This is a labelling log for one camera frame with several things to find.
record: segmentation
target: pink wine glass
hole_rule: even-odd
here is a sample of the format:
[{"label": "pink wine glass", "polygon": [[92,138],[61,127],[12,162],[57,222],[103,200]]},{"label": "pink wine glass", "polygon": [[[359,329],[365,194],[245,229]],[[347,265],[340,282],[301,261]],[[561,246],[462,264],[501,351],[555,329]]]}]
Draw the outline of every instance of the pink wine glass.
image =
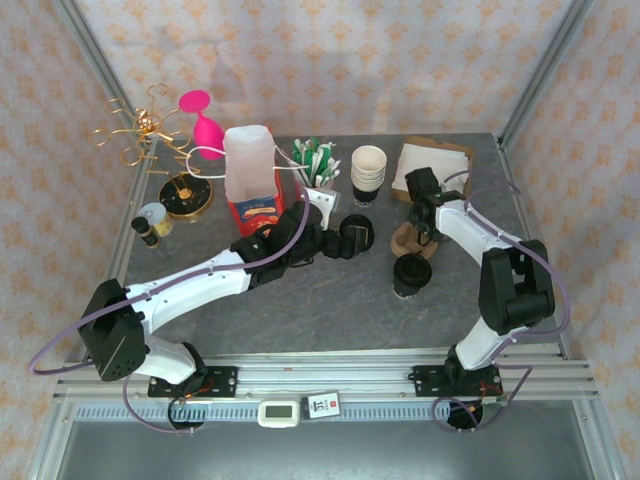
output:
[{"label": "pink wine glass", "polygon": [[[197,113],[198,120],[193,127],[193,141],[198,147],[212,147],[224,151],[222,139],[224,130],[216,122],[202,114],[202,111],[209,106],[211,97],[204,90],[192,90],[180,97],[180,110],[186,113]],[[206,160],[217,160],[221,154],[211,150],[198,150],[202,158]]]}]

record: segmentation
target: gray table surface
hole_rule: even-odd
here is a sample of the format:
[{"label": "gray table surface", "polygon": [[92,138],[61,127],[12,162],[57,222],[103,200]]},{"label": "gray table surface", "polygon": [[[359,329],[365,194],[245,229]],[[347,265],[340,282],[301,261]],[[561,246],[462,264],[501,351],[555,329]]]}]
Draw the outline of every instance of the gray table surface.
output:
[{"label": "gray table surface", "polygon": [[[472,191],[504,185],[505,177],[490,134],[424,135],[475,149]],[[443,242],[432,257],[433,278],[418,295],[401,300],[393,293],[392,268],[396,257],[389,243],[405,221],[409,204],[390,197],[390,186],[403,136],[340,136],[332,141],[334,157],[342,160],[342,175],[333,189],[342,197],[330,226],[337,228],[349,214],[361,213],[373,222],[374,246],[349,261],[317,255],[308,267],[289,270],[278,281],[241,295],[222,298],[193,310],[159,329],[156,334],[172,342],[188,341],[203,356],[223,353],[314,352],[358,349],[445,347],[462,340],[479,317],[480,271],[455,242]],[[291,151],[292,138],[277,143]],[[350,180],[351,153],[360,145],[376,145],[388,156],[387,177],[375,204],[357,207]],[[178,172],[173,152],[158,145],[159,165]],[[207,167],[221,172],[223,162]],[[282,172],[286,197],[293,199],[293,178]],[[158,201],[166,176],[151,175],[145,203]],[[147,249],[136,239],[126,284],[152,281],[203,262],[239,238],[224,197],[222,180],[212,180],[214,201],[194,224],[178,222],[160,248]],[[504,230],[522,236],[513,200],[485,195],[475,207]],[[550,329],[550,321],[545,322]]]}]

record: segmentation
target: stack of paper cups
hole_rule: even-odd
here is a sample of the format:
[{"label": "stack of paper cups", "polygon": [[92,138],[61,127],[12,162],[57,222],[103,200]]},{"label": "stack of paper cups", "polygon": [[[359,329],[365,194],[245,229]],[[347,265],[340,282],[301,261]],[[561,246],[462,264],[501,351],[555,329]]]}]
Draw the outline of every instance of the stack of paper cups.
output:
[{"label": "stack of paper cups", "polygon": [[368,207],[384,182],[387,156],[378,147],[363,145],[351,156],[351,181],[356,205]]}]

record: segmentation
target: white cable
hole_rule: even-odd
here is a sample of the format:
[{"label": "white cable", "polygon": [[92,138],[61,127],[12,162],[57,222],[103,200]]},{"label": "white cable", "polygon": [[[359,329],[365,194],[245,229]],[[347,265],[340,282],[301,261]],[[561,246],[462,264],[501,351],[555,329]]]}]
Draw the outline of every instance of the white cable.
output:
[{"label": "white cable", "polygon": [[194,173],[191,170],[191,167],[189,167],[189,159],[191,158],[191,154],[196,150],[209,150],[211,152],[219,153],[220,155],[226,155],[226,153],[223,152],[222,150],[218,150],[217,148],[213,148],[213,147],[193,147],[191,150],[189,150],[189,153],[187,153],[187,158],[184,161],[184,165],[187,167],[187,172],[189,172],[189,175],[195,178],[204,178],[204,179],[224,178],[224,175],[198,175]]},{"label": "white cable", "polygon": [[[278,150],[280,152],[280,155],[282,155],[284,158],[286,158],[287,160],[289,160],[289,157],[287,157],[286,155],[284,155],[282,153],[282,150],[280,150],[280,148],[276,145],[276,150]],[[224,175],[198,175],[196,173],[193,172],[193,170],[191,170],[191,167],[189,166],[189,159],[191,158],[191,154],[193,152],[195,152],[196,150],[210,150],[212,152],[216,152],[219,153],[220,155],[226,155],[225,152],[223,152],[222,150],[218,150],[217,148],[213,148],[213,147],[194,147],[191,150],[189,150],[189,153],[187,153],[187,158],[184,161],[185,167],[187,167],[187,172],[189,172],[189,175],[191,175],[192,177],[195,178],[204,178],[204,179],[211,179],[211,180],[215,180],[215,179],[219,179],[219,178],[224,178]],[[278,165],[275,165],[273,167],[274,170],[302,170],[303,168],[307,168],[303,165],[298,165],[297,167],[280,167]]]}]

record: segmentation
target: white timer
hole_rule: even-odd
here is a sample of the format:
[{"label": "white timer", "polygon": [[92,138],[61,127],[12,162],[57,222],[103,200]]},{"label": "white timer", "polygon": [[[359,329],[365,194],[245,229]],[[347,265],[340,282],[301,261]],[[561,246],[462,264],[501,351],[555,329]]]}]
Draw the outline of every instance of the white timer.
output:
[{"label": "white timer", "polygon": [[267,428],[291,428],[300,423],[297,400],[265,400],[258,407],[258,425]]}]

